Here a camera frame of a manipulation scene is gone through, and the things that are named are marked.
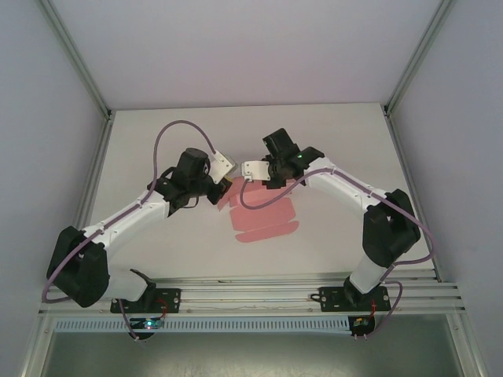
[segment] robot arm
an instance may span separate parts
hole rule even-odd
[[[154,299],[155,283],[136,270],[111,269],[108,261],[140,231],[170,217],[187,206],[192,198],[198,200],[200,196],[206,196],[216,204],[231,186],[225,176],[233,170],[235,163],[218,151],[213,157],[210,163],[205,152],[187,148],[178,165],[162,173],[130,205],[81,231],[73,227],[63,230],[47,278],[78,245],[87,242],[57,274],[55,285],[82,307],[91,306],[102,298],[140,300],[149,307]]]
[[[363,219],[365,255],[346,279],[344,294],[354,306],[366,300],[396,259],[420,239],[416,225],[369,192],[413,215],[409,197],[399,189],[389,193],[359,181],[339,169],[317,149],[308,147],[300,151],[284,129],[279,129],[263,141],[270,154],[262,161],[243,163],[241,173],[245,179],[260,180],[268,189],[278,189],[284,187],[288,179],[300,179],[315,170],[325,170],[310,175],[302,182],[303,185],[335,196]]]

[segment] white wall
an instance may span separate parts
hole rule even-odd
[[[503,334],[503,2],[460,0],[395,116],[492,375]]]
[[[100,125],[35,2],[0,2],[0,375],[19,373]]]
[[[439,0],[53,0],[113,109],[384,103]]]
[[[264,157],[267,149],[262,138],[284,127],[300,148],[319,148],[338,167],[364,182],[407,191],[379,104],[122,111],[114,119],[91,224],[126,206],[152,180],[153,142],[159,130],[175,119],[190,119],[203,127],[215,147],[238,163]],[[204,139],[191,127],[169,129],[157,156],[160,169],[175,165],[189,146],[207,151]],[[299,227],[288,236],[238,242],[229,206],[219,212],[202,199],[197,208],[179,211],[174,220],[169,218],[138,234],[121,247],[109,267],[135,268],[153,278],[353,271],[364,255],[361,216],[317,190],[299,188],[289,197]],[[197,229],[198,237],[191,229]],[[144,249],[149,250],[147,258],[138,253]],[[422,258],[427,253],[422,239],[403,259]],[[427,262],[413,268],[432,267]]]

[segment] purple cable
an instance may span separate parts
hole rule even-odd
[[[213,144],[211,143],[210,141],[210,138],[206,135],[206,133],[198,126],[196,125],[195,123],[192,123],[192,122],[189,122],[188,120],[175,120],[174,122],[171,122],[171,123],[168,123],[166,126],[163,127],[163,129],[159,132],[159,134],[157,135],[157,139],[156,139],[156,143],[154,144],[154,178],[152,180],[152,182],[155,182],[157,180],[157,148],[159,147],[159,142],[160,142],[160,138],[163,136],[164,132],[170,128],[171,126],[174,126],[175,124],[187,124],[189,126],[192,126],[194,127],[196,130],[198,130],[200,132],[201,135],[203,135],[204,139],[206,140],[207,142],[207,145],[208,147],[210,147],[210,150],[211,150],[211,153],[215,154],[217,151],[215,150],[215,148],[213,147]],[[144,202],[146,202],[149,197],[152,195],[153,191],[154,191],[154,188],[155,188],[155,184],[151,185],[150,186],[150,189],[149,189],[149,192],[147,192],[147,195],[145,195],[145,198],[143,198],[141,201],[140,201],[140,204],[143,204]]]
[[[123,300],[121,300],[119,298],[117,301],[119,301],[120,312],[123,315],[124,323],[126,324],[127,329],[129,330],[129,333],[131,334],[131,336],[133,337],[134,341],[136,342],[140,338],[138,337],[138,335],[136,335],[136,332],[134,332],[133,328],[131,327],[131,322],[126,317],[126,312],[124,311]]]
[[[387,312],[386,316],[379,323],[379,326],[377,326],[376,328],[374,328],[374,331],[372,331],[370,334],[367,334],[367,335],[364,335],[364,336],[358,336],[358,338],[363,338],[365,340],[367,340],[368,338],[372,338],[389,321],[389,319],[391,317],[391,314],[393,314],[393,312],[395,311],[396,307],[398,306],[398,303],[400,302],[400,298],[402,298],[403,284],[400,283],[398,280],[389,280],[385,284],[386,285],[388,285],[388,284],[397,284],[398,285],[398,296],[396,296],[395,302],[393,302],[393,305],[391,306],[390,311]]]
[[[376,193],[372,192],[372,190],[370,190],[369,188],[365,187],[364,185],[359,184],[354,179],[352,179],[351,177],[348,177],[346,174],[342,173],[341,171],[329,169],[328,167],[310,171],[309,173],[303,175],[301,178],[297,179],[293,183],[293,185],[291,185],[290,187],[288,187],[281,194],[279,194],[278,196],[274,197],[273,199],[271,199],[271,200],[269,200],[269,201],[267,201],[265,203],[259,204],[258,206],[250,206],[250,205],[248,205],[248,204],[246,204],[244,202],[244,188],[246,187],[246,184],[249,182],[249,180],[247,179],[247,180],[244,181],[243,187],[241,187],[241,191],[240,191],[241,205],[244,208],[246,208],[247,210],[260,210],[260,209],[262,209],[264,207],[267,207],[267,206],[271,205],[272,203],[277,202],[279,199],[283,198],[284,196],[288,195],[297,185],[299,185],[300,183],[302,183],[303,181],[305,181],[309,177],[311,177],[311,176],[313,176],[315,174],[322,174],[322,173],[335,174],[335,175],[341,177],[343,180],[347,181],[349,184],[351,184],[354,187],[356,187],[357,189],[363,191],[366,195],[372,196],[372,198],[377,199],[381,203],[384,203],[386,206],[390,207],[391,209],[396,210],[398,213],[400,213],[401,215],[403,215],[404,217],[406,217],[407,219],[409,219],[412,223],[414,223],[415,225],[417,225],[423,231],[423,233],[426,236],[428,236],[428,239],[431,242],[431,250],[430,250],[430,252],[429,252],[429,254],[427,256],[425,256],[423,258],[419,258],[419,259],[414,259],[412,261],[401,261],[401,262],[395,262],[395,263],[393,263],[390,266],[390,268],[387,270],[387,272],[383,275],[383,277],[381,279],[381,282],[390,274],[390,272],[393,270],[393,268],[395,266],[397,266],[397,265],[416,265],[418,263],[423,263],[423,262],[429,261],[433,257],[433,253],[436,251],[436,241],[435,241],[435,237],[433,236],[433,234],[431,234],[430,230],[426,227],[426,225],[424,225],[422,222],[420,222],[419,220],[417,220],[414,216],[412,216],[406,210],[403,210],[402,208],[395,206],[389,200],[387,200],[387,199],[383,198],[382,196],[379,196]]]
[[[109,222],[107,222],[106,224],[104,224],[103,225],[103,230],[104,231],[106,229],[110,228],[112,225],[114,225],[118,221],[120,221],[123,218],[125,218],[127,215],[129,215],[132,212],[134,212],[135,210],[137,210],[152,195],[152,193],[154,191],[154,188],[156,187],[155,182],[157,181],[157,149],[159,147],[160,138],[163,136],[164,132],[168,128],[170,128],[171,126],[174,126],[175,124],[186,124],[186,125],[194,127],[196,130],[198,130],[201,133],[201,135],[203,135],[204,140],[206,140],[208,146],[210,147],[211,153],[213,153],[213,154],[216,153],[216,150],[213,147],[213,144],[211,143],[210,138],[195,123],[192,123],[192,122],[190,122],[188,120],[175,120],[174,122],[168,123],[159,132],[159,134],[157,135],[157,138],[156,138],[156,142],[154,144],[154,153],[153,153],[154,178],[152,180],[152,185],[150,185],[150,190],[147,192],[147,194],[145,195],[145,197],[142,200],[140,200],[139,204],[135,204],[131,208],[125,210],[122,214],[118,214],[112,220],[110,220]],[[70,252],[70,254],[68,254],[66,256],[65,259],[63,259],[63,261],[59,264],[59,266],[57,268],[55,268],[55,270],[51,274],[50,278],[47,280],[46,285],[44,286],[44,289],[42,291],[42,302],[45,302],[47,304],[55,304],[57,302],[63,302],[63,301],[67,301],[67,300],[70,299],[68,296],[67,297],[61,297],[61,298],[47,298],[47,294],[49,293],[50,286],[54,283],[56,277],[63,270],[63,268],[67,265],[67,263],[70,262],[72,260],[72,258],[74,258],[77,255],[77,253],[79,253],[79,251],[81,251],[90,241],[92,241],[94,238],[96,238],[100,234],[102,234],[102,231],[99,229],[96,232],[94,232],[93,234],[91,234],[89,237],[87,237],[82,243],[80,243],[79,245],[77,245],[77,247],[75,249],[73,249]]]

